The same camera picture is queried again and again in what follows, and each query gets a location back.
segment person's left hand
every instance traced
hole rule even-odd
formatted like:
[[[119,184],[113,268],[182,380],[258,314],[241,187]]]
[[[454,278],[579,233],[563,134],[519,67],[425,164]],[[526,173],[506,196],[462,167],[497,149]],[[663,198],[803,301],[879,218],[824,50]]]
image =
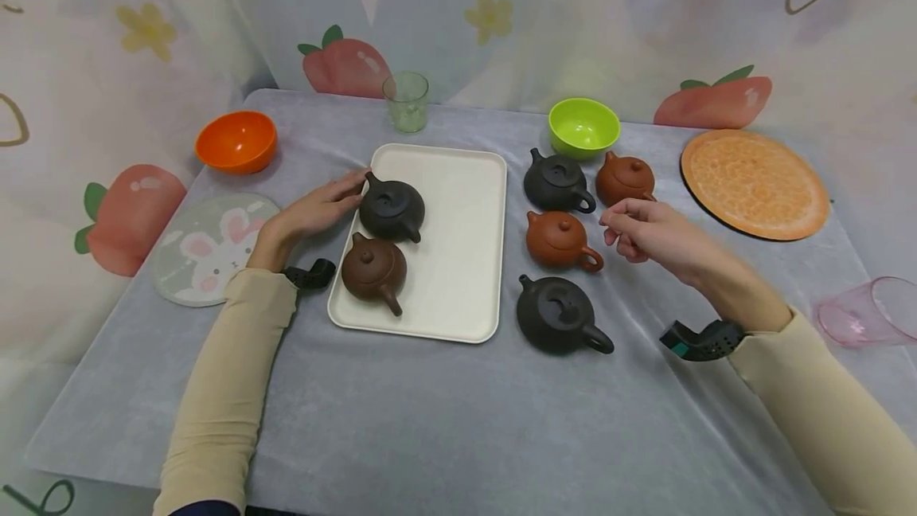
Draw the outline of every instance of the person's left hand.
[[[360,205],[368,172],[364,167],[328,182],[267,220],[258,233],[248,267],[282,271],[298,240],[325,231]]]

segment round coaster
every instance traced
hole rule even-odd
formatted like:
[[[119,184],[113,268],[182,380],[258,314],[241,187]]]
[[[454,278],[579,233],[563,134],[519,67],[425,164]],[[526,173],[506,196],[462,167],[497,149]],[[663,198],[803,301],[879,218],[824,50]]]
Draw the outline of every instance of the round coaster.
[[[828,194],[800,156],[771,138],[707,131],[681,153],[685,184],[702,207],[740,232],[796,240],[828,219]]]
[[[223,288],[245,268],[261,226],[277,213],[253,193],[194,204],[169,222],[153,250],[156,291],[187,307],[223,303]]]

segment orange bowl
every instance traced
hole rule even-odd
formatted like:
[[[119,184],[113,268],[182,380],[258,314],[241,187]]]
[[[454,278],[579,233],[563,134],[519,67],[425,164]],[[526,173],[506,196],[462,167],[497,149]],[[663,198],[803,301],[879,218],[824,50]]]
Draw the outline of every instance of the orange bowl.
[[[277,153],[277,128],[259,111],[234,111],[197,135],[194,153],[214,170],[236,176],[260,172]]]

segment beige sleeve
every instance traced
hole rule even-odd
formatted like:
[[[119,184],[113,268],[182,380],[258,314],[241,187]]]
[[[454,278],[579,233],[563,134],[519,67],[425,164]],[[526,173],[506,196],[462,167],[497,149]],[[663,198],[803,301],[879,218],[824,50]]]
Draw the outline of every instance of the beige sleeve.
[[[224,500],[245,514],[248,462],[296,287],[283,275],[244,269],[225,296],[181,398],[154,516],[201,500]]]
[[[746,337],[729,360],[835,514],[917,514],[915,445],[807,319],[793,311],[783,331]]]

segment white tray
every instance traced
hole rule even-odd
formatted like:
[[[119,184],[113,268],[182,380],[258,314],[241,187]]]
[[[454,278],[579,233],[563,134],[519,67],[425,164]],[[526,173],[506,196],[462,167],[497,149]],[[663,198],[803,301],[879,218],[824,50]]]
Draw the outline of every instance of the white tray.
[[[427,206],[418,244],[399,243],[407,279],[398,293],[404,314],[346,290],[340,271],[328,298],[339,327],[379,333],[484,342],[500,318],[506,161],[490,152],[387,143],[373,154],[373,173],[414,186]],[[372,237],[354,215],[350,233]],[[352,241],[341,254],[341,267]]]

